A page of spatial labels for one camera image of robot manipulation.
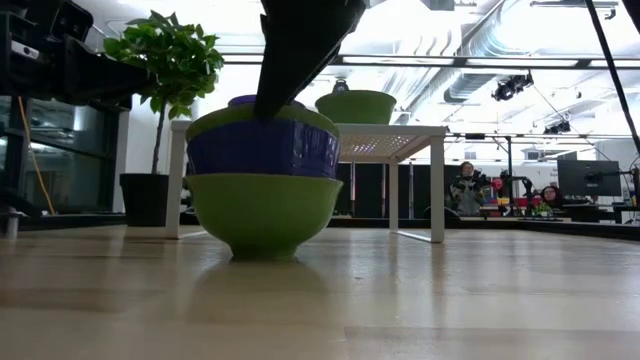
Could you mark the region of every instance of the person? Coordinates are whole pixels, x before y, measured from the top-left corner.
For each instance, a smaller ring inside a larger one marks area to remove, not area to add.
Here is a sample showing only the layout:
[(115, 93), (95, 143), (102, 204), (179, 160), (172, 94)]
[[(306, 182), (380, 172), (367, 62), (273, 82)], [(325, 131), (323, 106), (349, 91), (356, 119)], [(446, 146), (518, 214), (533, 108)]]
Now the person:
[(542, 189), (542, 201), (552, 209), (562, 209), (562, 193), (557, 186), (549, 185)]
[(479, 216), (480, 205), (484, 198), (482, 188), (487, 184), (479, 181), (472, 163), (465, 161), (460, 165), (458, 175), (449, 186), (448, 207), (460, 216)]

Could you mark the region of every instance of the green bowl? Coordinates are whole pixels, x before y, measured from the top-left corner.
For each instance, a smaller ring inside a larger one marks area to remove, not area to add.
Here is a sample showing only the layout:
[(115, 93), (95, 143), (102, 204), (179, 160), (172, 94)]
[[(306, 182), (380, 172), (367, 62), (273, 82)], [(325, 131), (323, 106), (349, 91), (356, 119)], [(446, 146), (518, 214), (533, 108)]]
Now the green bowl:
[(316, 101), (316, 108), (336, 124), (389, 124), (396, 99), (369, 90), (329, 94)]
[[(197, 135), (218, 126), (253, 119), (253, 104), (231, 106), (211, 112), (194, 121), (186, 132), (187, 142)], [(276, 119), (296, 120), (340, 136), (336, 125), (324, 115), (300, 106), (283, 106)]]
[(200, 225), (231, 247), (234, 259), (291, 259), (322, 231), (342, 182), (287, 175), (188, 176)]

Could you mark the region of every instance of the window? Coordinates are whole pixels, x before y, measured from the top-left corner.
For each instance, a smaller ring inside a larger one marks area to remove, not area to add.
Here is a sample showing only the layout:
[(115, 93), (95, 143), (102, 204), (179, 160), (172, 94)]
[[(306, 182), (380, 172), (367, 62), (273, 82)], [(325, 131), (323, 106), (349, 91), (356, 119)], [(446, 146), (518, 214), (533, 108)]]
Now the window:
[(31, 136), (85, 152), (105, 153), (106, 115), (89, 106), (57, 101), (31, 101)]
[[(113, 201), (117, 113), (57, 101), (25, 99), (31, 147), (45, 189), (59, 213), (110, 211)], [(19, 191), (37, 208), (49, 208), (27, 151), (17, 98), (0, 97), (2, 186)]]
[[(31, 146), (56, 211), (79, 212), (108, 206), (113, 175), (104, 160), (38, 143)], [(31, 155), (25, 166), (24, 192), (35, 206), (48, 208)]]

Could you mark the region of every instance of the orange cable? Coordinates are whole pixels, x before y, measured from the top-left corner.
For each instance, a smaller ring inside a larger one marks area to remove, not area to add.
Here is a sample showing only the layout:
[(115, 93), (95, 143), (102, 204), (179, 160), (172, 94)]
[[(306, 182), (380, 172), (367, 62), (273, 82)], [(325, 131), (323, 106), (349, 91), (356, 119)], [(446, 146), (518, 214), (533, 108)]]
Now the orange cable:
[(47, 204), (49, 205), (49, 213), (51, 215), (55, 215), (55, 210), (53, 208), (53, 203), (51, 202), (51, 197), (49, 196), (49, 192), (47, 191), (46, 186), (44, 186), (44, 180), (42, 180), (42, 174), (40, 173), (40, 168), (38, 167), (38, 162), (36, 161), (36, 153), (33, 151), (31, 147), (31, 130), (29, 127), (29, 123), (27, 122), (27, 115), (24, 111), (24, 105), (22, 104), (22, 97), (18, 97), (18, 103), (20, 103), (20, 115), (22, 115), (22, 124), (24, 125), (24, 134), (27, 137), (27, 144), (29, 145), (29, 150), (31, 150), (31, 159), (33, 160), (33, 167), (36, 169), (36, 174), (38, 175), (38, 180), (40, 182), (40, 188), (42, 189), (42, 193), (44, 193), (44, 197), (47, 198)]

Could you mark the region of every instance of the computer monitor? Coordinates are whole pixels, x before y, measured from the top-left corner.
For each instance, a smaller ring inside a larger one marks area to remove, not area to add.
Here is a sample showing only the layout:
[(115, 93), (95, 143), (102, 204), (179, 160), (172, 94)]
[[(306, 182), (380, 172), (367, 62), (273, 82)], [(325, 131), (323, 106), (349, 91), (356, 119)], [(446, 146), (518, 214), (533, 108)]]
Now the computer monitor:
[(563, 195), (621, 196), (617, 161), (558, 160), (558, 182)]

